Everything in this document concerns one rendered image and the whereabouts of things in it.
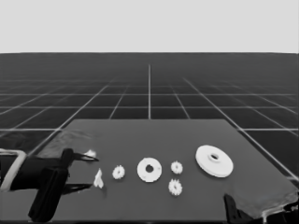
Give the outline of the large thick white disc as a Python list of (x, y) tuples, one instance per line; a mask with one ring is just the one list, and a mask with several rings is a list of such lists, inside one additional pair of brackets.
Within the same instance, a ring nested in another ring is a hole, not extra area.
[(200, 168), (207, 174), (225, 178), (234, 170), (232, 159), (220, 148), (202, 145), (196, 149), (195, 159)]

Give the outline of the medium white toothed gear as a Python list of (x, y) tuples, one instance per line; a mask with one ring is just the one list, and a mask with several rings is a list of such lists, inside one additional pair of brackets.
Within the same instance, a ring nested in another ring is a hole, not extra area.
[(182, 185), (178, 179), (171, 179), (168, 183), (168, 190), (173, 196), (179, 196), (182, 192)]

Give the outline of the small white T-shaped piece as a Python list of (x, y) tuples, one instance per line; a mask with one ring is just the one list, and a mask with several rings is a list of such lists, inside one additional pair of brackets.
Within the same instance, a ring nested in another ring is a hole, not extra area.
[(98, 169), (98, 172), (94, 177), (93, 184), (100, 189), (104, 186), (104, 182), (102, 180), (102, 170), (101, 169)]

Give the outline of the white round carrier with pins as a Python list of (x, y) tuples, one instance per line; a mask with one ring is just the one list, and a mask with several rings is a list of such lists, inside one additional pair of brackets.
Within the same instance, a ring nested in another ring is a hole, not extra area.
[(163, 168), (155, 158), (144, 158), (137, 165), (136, 171), (142, 181), (153, 183), (161, 177)]

